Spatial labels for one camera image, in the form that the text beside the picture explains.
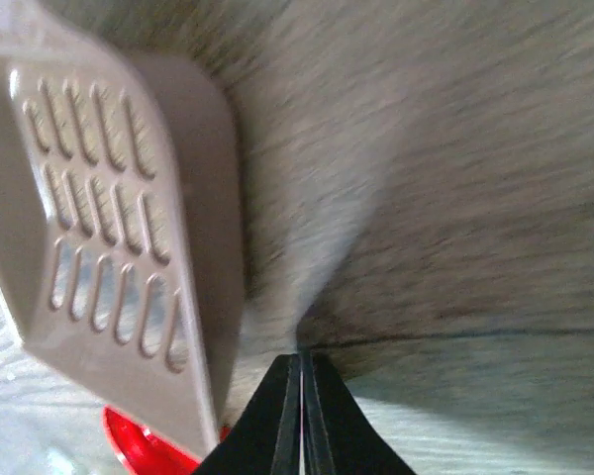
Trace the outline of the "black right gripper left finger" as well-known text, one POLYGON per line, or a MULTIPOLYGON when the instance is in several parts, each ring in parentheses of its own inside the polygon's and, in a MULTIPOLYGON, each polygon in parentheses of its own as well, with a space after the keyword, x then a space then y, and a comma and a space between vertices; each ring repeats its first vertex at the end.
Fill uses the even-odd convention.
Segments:
POLYGON ((276 357, 227 437, 196 475, 288 475, 300 472, 301 365, 276 357))

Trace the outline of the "brown slotted plastic scoop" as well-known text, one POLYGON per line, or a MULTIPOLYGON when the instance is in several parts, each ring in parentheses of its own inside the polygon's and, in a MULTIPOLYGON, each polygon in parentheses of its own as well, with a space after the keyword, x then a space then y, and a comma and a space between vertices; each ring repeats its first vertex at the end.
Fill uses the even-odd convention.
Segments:
POLYGON ((0 305, 16 342, 203 457, 245 286, 238 138, 190 59, 0 1, 0 305))

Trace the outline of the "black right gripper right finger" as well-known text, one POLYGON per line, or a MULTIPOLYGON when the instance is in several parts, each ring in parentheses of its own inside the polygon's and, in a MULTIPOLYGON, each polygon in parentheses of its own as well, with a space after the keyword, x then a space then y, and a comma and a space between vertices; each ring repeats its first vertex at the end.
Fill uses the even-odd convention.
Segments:
POLYGON ((302 438, 307 474, 411 474, 367 420, 324 354, 303 351, 302 438))

